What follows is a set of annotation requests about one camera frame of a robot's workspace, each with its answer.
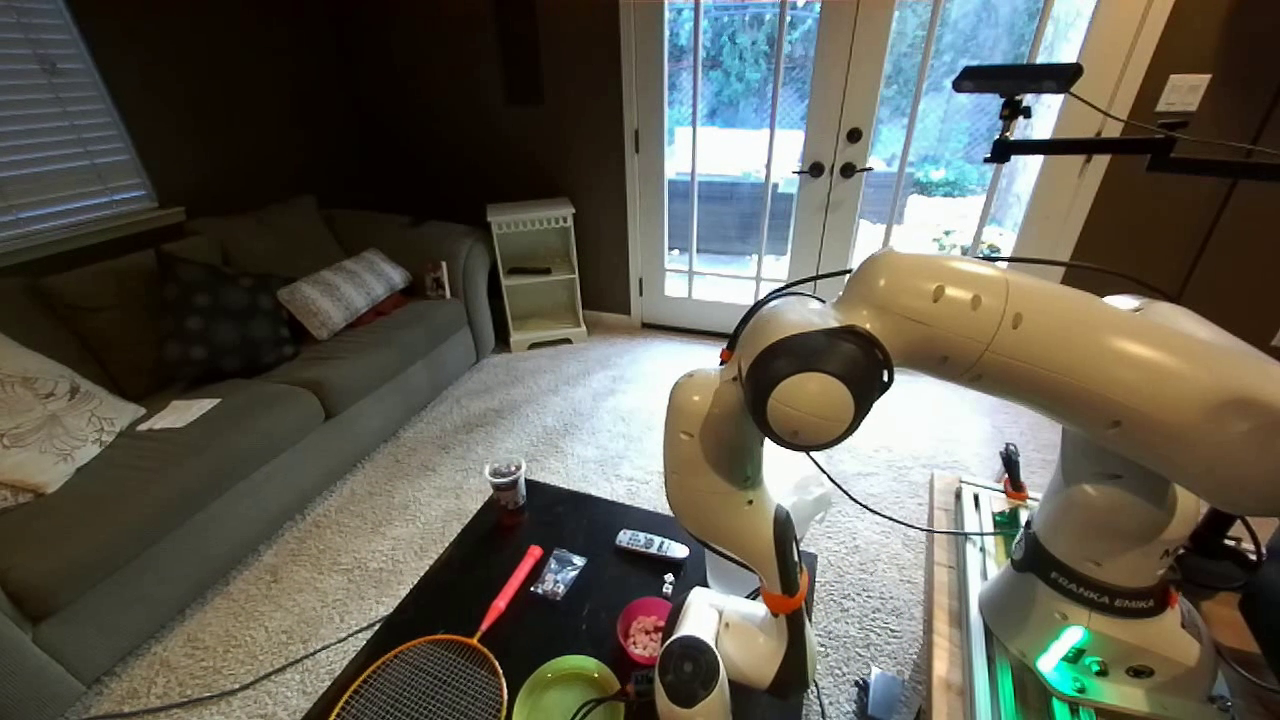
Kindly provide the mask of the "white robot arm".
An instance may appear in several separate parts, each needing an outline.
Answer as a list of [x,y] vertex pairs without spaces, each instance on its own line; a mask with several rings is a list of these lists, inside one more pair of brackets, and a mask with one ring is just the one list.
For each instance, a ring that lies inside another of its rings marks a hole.
[[833,299],[769,295],[663,415],[663,496],[748,599],[695,586],[657,661],[657,706],[728,720],[739,686],[813,683],[813,573],[765,452],[822,452],[980,402],[1061,428],[1038,501],[977,590],[980,633],[1086,712],[1221,720],[1211,640],[1171,582],[1193,518],[1280,512],[1280,360],[1193,308],[967,255],[874,252]]

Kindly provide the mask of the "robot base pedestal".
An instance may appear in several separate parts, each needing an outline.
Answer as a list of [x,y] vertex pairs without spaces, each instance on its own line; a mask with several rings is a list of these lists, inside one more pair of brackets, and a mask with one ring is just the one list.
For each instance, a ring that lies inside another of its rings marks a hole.
[[1022,528],[980,590],[980,620],[1056,700],[1142,720],[1225,720],[1215,648],[1166,582],[1166,551],[1171,539],[1156,534],[1082,566],[1075,545]]

